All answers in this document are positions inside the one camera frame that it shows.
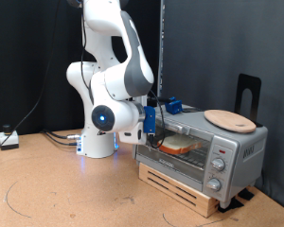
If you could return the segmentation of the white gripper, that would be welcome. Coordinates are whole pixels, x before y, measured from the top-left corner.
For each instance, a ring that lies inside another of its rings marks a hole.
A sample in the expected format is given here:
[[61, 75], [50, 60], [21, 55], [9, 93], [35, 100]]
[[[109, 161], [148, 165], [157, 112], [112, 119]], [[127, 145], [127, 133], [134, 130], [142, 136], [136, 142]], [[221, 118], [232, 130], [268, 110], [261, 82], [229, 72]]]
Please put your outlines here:
[[128, 129], [118, 133], [119, 139], [121, 142], [128, 144], [145, 145], [147, 134], [144, 133], [144, 120], [146, 117], [144, 107], [147, 105], [147, 97], [135, 97], [129, 104], [131, 105], [133, 113], [137, 114], [137, 119], [134, 120]]

